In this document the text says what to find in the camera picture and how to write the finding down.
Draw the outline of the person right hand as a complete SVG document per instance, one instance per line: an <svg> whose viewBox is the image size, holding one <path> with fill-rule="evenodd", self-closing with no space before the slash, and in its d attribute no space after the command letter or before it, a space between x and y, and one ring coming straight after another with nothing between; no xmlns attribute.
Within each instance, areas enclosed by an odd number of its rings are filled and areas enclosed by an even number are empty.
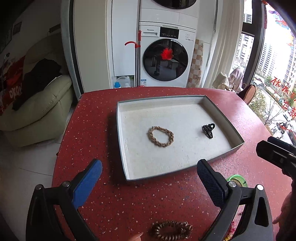
<svg viewBox="0 0 296 241"><path fill-rule="evenodd" d="M292 191L285 198L281 207L280 215L273 221L273 224L278 224L280 228L276 235L276 240L295 241L295 223L295 192Z"/></svg>

